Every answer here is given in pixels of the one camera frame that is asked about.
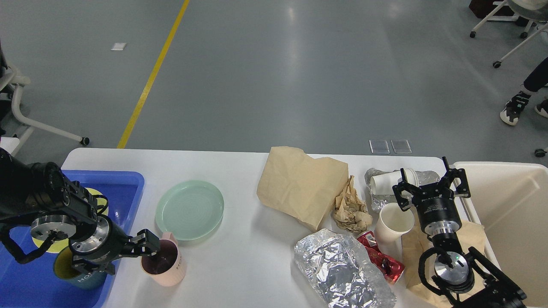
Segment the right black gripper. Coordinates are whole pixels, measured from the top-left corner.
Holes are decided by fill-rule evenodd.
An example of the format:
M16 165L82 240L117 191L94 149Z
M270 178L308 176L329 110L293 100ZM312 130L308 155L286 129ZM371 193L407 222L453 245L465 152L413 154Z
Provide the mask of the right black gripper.
M450 166L446 157L441 159L446 173L438 183L419 187L416 171L402 168L400 179L392 187L401 211L409 210L412 204L415 206L420 228L427 235L455 234L460 230L462 221L456 208L455 197L471 197L466 171ZM459 184L452 189L455 179L459 180Z

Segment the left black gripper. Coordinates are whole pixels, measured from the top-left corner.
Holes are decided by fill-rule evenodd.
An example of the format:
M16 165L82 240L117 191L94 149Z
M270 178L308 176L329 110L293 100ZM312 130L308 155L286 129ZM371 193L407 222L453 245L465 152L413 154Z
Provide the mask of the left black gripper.
M69 248L72 253L70 266L78 273L104 272L115 275L114 261L153 257L161 251L161 242L149 229L143 229L137 236L130 237L111 218L99 216L94 233L80 242L71 240Z

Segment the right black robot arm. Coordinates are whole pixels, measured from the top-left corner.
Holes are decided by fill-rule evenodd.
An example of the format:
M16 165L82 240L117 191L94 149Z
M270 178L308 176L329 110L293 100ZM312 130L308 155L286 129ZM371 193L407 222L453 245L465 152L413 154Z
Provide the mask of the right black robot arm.
M523 308L527 296L515 282L476 248L464 253L455 199L471 196L467 175L442 160L446 172L436 183L412 184L400 169L402 178L392 187L403 212L416 209L420 228L433 245L419 258L420 282L454 308Z

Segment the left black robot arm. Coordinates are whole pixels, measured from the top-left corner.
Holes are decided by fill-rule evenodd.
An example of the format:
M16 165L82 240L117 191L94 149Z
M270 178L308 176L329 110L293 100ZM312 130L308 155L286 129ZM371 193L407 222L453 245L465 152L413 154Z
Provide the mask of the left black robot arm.
M128 236L104 214L107 197L71 181L57 164L26 165L4 149L0 157L1 244L19 264L60 240L68 240L69 265L84 274L115 275L114 261L160 252L158 236L147 229Z

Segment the brown paper bag under arm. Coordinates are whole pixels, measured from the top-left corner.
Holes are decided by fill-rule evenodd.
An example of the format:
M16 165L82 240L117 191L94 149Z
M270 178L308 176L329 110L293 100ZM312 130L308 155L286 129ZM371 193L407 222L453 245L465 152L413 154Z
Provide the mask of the brown paper bag under arm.
M474 247L481 253L485 252L487 236L483 225L463 222L462 228L458 230L457 235L465 253L468 252L469 247ZM401 240L403 264L405 265L404 279L407 290L421 298L428 305L437 308L452 307L445 296L437 296L420 282L418 275L419 258L424 251L432 247L432 243L427 239L426 234L422 232L418 218L415 218L413 228L403 234Z

